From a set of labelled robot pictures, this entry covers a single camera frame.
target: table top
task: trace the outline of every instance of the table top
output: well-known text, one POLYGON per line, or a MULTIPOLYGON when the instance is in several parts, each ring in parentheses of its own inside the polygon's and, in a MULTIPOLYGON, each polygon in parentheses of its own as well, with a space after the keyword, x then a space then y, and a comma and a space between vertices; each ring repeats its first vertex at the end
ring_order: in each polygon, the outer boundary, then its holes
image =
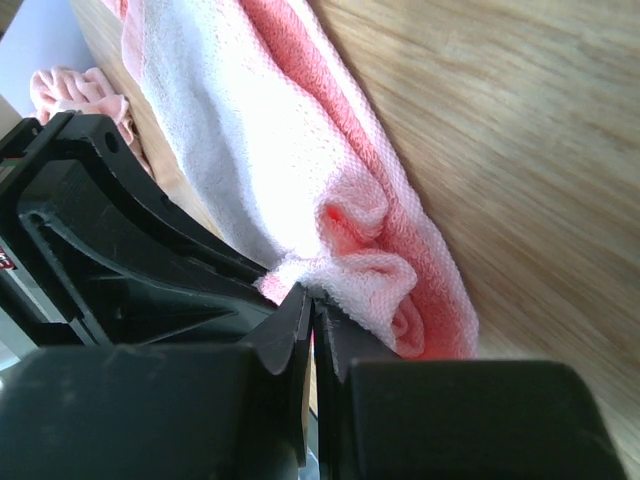
MULTIPOLYGON (((72 0, 125 93, 158 183, 215 231, 120 60, 100 0, 72 0)), ((481 356, 587 380, 640 478, 640 14, 634 2, 316 0, 481 320, 481 356)))

